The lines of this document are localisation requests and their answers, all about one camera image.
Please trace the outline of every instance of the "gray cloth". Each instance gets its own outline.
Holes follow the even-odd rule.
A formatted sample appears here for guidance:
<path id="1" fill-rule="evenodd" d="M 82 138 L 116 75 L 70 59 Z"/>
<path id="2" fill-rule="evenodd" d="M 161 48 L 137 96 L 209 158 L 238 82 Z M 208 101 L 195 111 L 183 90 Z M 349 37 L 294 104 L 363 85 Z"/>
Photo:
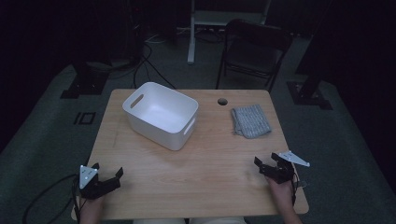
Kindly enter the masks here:
<path id="1" fill-rule="evenodd" d="M 236 134 L 256 138 L 271 132 L 270 124 L 259 105 L 236 107 L 231 110 Z"/>

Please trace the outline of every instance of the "desk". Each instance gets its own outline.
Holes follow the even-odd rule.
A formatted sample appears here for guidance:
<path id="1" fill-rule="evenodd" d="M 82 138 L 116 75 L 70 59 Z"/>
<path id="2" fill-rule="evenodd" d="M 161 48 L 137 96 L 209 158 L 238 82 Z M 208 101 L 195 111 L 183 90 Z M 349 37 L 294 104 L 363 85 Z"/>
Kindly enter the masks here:
<path id="1" fill-rule="evenodd" d="M 187 63 L 193 64 L 195 61 L 195 24 L 225 26 L 229 21 L 233 19 L 244 19 L 247 21 L 265 24 L 270 4 L 271 0 L 265 1 L 265 6 L 262 13 L 205 11 L 195 10 L 195 0 L 191 0 L 191 33 Z"/>
<path id="2" fill-rule="evenodd" d="M 276 214 L 257 156 L 275 165 L 271 152 L 288 150 L 267 91 L 179 90 L 199 103 L 194 132 L 180 151 L 148 140 L 130 127 L 122 103 L 133 90 L 110 96 L 89 165 L 99 162 L 99 179 L 123 167 L 121 187 L 106 196 L 104 219 L 230 217 Z M 226 98 L 227 105 L 218 99 Z M 273 130 L 256 139 L 233 134 L 231 109 L 260 104 Z M 302 189 L 296 212 L 306 213 Z"/>

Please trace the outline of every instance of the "person's arm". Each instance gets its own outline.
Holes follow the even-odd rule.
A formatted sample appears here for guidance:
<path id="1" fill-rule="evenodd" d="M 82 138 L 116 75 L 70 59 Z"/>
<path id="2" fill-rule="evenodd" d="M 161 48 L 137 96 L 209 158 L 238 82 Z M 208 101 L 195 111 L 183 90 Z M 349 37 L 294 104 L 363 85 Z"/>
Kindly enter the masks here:
<path id="1" fill-rule="evenodd" d="M 95 200 L 80 198 L 79 200 L 79 223 L 80 224 L 98 224 L 102 217 L 105 196 Z"/>
<path id="2" fill-rule="evenodd" d="M 302 224 L 303 222 L 297 216 L 292 204 L 291 196 L 293 194 L 293 188 L 291 181 L 277 184 L 270 177 L 266 176 L 265 178 L 268 181 L 276 207 L 283 217 L 285 224 Z"/>

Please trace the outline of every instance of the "chair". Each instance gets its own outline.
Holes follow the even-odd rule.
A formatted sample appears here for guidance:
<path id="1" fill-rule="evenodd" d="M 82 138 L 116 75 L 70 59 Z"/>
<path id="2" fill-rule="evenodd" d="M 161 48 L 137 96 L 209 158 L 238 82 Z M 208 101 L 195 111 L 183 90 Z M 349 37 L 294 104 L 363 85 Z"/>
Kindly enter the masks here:
<path id="1" fill-rule="evenodd" d="M 274 86 L 279 67 L 292 42 L 290 33 L 243 20 L 232 20 L 225 27 L 224 49 L 221 55 L 216 90 L 222 68 L 265 78 L 264 87 Z"/>

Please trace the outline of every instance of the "person's leg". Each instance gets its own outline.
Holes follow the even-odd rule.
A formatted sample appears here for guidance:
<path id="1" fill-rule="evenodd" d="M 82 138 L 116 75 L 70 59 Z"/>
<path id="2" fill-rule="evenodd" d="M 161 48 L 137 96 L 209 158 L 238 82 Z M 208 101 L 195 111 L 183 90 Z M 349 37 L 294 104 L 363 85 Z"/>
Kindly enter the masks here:
<path id="1" fill-rule="evenodd" d="M 243 217 L 198 217 L 190 218 L 190 224 L 246 224 Z"/>
<path id="2" fill-rule="evenodd" d="M 135 219 L 134 224 L 186 224 L 183 218 Z"/>

